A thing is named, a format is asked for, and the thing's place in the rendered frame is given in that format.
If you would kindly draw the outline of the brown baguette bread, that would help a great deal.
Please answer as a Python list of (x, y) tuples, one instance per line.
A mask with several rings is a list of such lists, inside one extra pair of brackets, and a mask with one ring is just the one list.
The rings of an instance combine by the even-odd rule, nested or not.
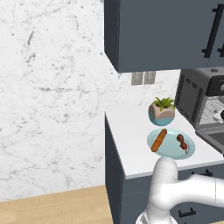
[(160, 133), (158, 134), (156, 140), (154, 141), (153, 145), (151, 146), (151, 150), (153, 152), (156, 152), (158, 150), (158, 148), (160, 147), (160, 145), (164, 141), (164, 138), (165, 138), (166, 134), (167, 134), (167, 129), (162, 129), (160, 131)]

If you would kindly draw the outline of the kebab skewer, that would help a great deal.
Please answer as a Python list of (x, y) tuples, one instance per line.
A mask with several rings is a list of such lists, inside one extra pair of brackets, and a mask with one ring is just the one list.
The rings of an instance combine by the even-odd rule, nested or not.
[(187, 154), (187, 144), (186, 144), (186, 142), (185, 142), (185, 139), (184, 139), (183, 135), (178, 134), (178, 135), (177, 135), (177, 141), (180, 142), (180, 146), (179, 146), (179, 147), (180, 147), (182, 150), (184, 150), (185, 153)]

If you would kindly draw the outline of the grey toaster oven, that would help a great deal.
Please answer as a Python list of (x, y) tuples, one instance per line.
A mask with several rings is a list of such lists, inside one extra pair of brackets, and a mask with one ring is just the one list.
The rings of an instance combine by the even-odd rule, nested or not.
[(224, 66), (182, 69), (174, 105), (196, 130), (224, 126)]

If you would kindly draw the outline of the toaster oven door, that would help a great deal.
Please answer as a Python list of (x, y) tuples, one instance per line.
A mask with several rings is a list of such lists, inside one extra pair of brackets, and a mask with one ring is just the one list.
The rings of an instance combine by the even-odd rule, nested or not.
[(197, 129), (195, 133), (224, 157), (224, 127)]

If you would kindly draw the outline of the potted green plant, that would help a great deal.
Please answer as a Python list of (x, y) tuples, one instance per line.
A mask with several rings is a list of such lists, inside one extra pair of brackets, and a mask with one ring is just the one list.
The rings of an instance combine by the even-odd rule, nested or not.
[(149, 106), (148, 114), (150, 121), (157, 126), (166, 126), (170, 124), (175, 117), (174, 100), (171, 97), (156, 98)]

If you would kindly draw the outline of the light blue plate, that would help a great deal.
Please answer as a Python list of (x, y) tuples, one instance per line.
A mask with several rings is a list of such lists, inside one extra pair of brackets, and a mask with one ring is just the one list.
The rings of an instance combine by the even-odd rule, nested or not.
[[(153, 145), (154, 141), (156, 140), (158, 134), (162, 129), (153, 130), (147, 136), (147, 144), (150, 147)], [(183, 135), (185, 139), (185, 143), (187, 144), (187, 154), (184, 150), (182, 150), (180, 146), (180, 142), (177, 141), (177, 135)], [(161, 157), (169, 157), (173, 159), (187, 159), (195, 152), (195, 145), (193, 140), (185, 133), (180, 132), (179, 130), (175, 129), (167, 129), (167, 134), (164, 138), (164, 141), (158, 148), (158, 150), (154, 153), (158, 154)]]

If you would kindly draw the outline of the dark grey base cabinet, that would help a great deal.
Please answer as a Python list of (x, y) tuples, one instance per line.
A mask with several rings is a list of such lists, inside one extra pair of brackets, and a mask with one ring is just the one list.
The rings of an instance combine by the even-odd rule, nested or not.
[[(105, 118), (105, 185), (114, 224), (136, 224), (146, 208), (152, 176), (126, 179), (108, 118)], [(190, 208), (195, 215), (180, 218)], [(224, 208), (187, 202), (176, 205), (171, 216), (178, 224), (209, 224), (224, 220)]]

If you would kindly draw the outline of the grey wall socket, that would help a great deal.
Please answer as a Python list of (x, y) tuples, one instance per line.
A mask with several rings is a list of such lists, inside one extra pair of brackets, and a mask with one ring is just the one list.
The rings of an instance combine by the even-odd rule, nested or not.
[(143, 72), (134, 72), (131, 76), (132, 85), (142, 85), (143, 84)]
[(155, 83), (156, 72), (155, 71), (147, 71), (144, 73), (144, 84), (154, 84)]

